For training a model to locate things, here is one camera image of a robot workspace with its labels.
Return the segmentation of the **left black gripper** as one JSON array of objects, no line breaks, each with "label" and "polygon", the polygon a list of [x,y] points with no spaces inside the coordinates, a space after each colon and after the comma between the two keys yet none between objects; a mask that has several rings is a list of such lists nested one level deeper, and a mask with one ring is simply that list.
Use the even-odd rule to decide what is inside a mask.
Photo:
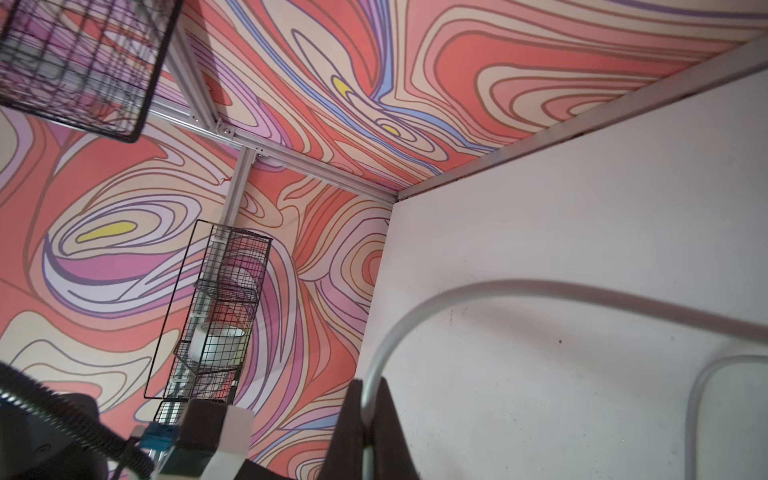
[{"label": "left black gripper", "polygon": [[99,420],[95,399],[60,394],[7,363],[1,364],[1,477],[105,479],[128,470],[149,479],[154,462]]}]

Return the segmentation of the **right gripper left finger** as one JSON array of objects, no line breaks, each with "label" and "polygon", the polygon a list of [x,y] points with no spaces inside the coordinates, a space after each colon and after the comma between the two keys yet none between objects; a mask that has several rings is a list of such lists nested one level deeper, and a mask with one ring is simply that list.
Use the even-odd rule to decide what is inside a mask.
[{"label": "right gripper left finger", "polygon": [[318,479],[358,480],[362,476],[364,427],[361,420],[362,381],[353,379],[341,410]]}]

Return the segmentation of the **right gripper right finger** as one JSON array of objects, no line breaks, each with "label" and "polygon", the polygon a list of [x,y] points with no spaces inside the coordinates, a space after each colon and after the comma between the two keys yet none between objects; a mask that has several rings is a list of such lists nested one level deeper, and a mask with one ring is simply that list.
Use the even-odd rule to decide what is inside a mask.
[{"label": "right gripper right finger", "polygon": [[372,429],[373,478],[419,480],[388,382],[383,378],[376,397]]}]

